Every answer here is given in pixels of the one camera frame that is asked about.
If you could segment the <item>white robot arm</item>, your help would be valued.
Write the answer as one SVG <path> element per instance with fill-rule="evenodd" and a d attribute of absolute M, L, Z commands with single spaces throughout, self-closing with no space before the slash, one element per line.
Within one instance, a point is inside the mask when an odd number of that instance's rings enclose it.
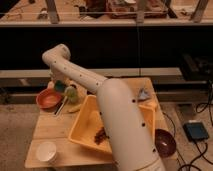
<path fill-rule="evenodd" d="M 152 135 L 129 86 L 70 62 L 70 50 L 59 44 L 42 54 L 51 69 L 96 95 L 106 134 L 119 171 L 166 171 Z"/>

